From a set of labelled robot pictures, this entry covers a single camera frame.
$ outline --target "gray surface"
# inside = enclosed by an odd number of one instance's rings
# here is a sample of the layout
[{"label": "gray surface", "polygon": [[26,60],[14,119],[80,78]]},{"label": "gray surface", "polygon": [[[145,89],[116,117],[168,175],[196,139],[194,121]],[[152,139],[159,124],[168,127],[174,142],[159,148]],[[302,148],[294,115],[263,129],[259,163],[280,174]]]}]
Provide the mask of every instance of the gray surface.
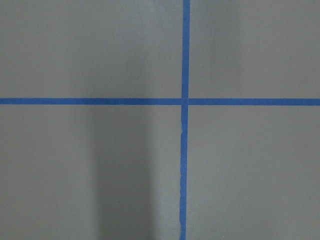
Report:
[{"label": "gray surface", "polygon": [[0,97],[179,98],[182,1],[1,1]]},{"label": "gray surface", "polygon": [[192,0],[191,98],[318,98],[320,1]]},{"label": "gray surface", "polygon": [[320,109],[191,106],[188,240],[320,239]]},{"label": "gray surface", "polygon": [[1,240],[178,239],[179,106],[0,106]]}]

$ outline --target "gray square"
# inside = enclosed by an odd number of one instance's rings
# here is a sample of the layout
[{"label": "gray square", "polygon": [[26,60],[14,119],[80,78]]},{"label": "gray square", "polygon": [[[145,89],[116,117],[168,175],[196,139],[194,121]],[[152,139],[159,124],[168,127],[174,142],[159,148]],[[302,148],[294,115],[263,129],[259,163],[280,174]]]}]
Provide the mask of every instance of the gray square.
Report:
[{"label": "gray square", "polygon": [[2,1],[0,97],[179,98],[182,1]]},{"label": "gray square", "polygon": [[1,240],[179,238],[179,106],[0,112]]},{"label": "gray square", "polygon": [[319,98],[320,1],[192,0],[190,97]]},{"label": "gray square", "polygon": [[188,240],[320,239],[320,109],[191,106]]}]

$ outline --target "blue tape strip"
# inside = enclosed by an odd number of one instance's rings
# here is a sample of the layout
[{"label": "blue tape strip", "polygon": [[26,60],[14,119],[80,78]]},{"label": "blue tape strip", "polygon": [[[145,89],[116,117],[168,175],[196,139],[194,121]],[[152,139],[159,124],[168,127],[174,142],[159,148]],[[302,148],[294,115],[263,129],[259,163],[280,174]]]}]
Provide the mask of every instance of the blue tape strip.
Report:
[{"label": "blue tape strip", "polygon": [[0,105],[181,105],[180,98],[0,98]]},{"label": "blue tape strip", "polygon": [[188,98],[190,49],[190,0],[183,0],[182,24],[182,84],[181,84],[181,144],[180,144],[180,240],[187,232],[187,166],[188,166]]},{"label": "blue tape strip", "polygon": [[320,106],[319,98],[189,98],[189,105]]}]

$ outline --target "blue line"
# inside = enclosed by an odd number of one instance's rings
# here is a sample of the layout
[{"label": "blue line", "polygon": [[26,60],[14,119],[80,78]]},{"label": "blue line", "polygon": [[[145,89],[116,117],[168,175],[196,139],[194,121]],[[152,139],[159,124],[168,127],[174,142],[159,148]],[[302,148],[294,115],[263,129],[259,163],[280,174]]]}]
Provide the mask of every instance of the blue line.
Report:
[{"label": "blue line", "polygon": [[188,166],[188,97],[190,49],[190,0],[183,0],[182,22],[182,84],[181,84],[181,144],[180,144],[180,240],[187,232],[187,166]]},{"label": "blue line", "polygon": [[181,105],[180,98],[0,98],[0,105]]},{"label": "blue line", "polygon": [[189,105],[320,106],[320,98],[189,98]]}]

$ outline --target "blue tape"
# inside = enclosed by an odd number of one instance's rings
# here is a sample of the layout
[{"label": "blue tape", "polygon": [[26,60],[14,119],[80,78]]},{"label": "blue tape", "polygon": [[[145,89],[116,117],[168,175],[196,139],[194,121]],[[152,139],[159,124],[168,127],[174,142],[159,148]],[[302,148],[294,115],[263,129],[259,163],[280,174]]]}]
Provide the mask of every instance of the blue tape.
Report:
[{"label": "blue tape", "polygon": [[189,105],[320,106],[319,98],[189,98]]},{"label": "blue tape", "polygon": [[0,105],[181,105],[180,98],[0,98]]},{"label": "blue tape", "polygon": [[190,50],[190,0],[183,0],[182,23],[182,84],[181,84],[181,143],[180,143],[180,240],[187,232],[187,166],[188,166],[188,98]]}]

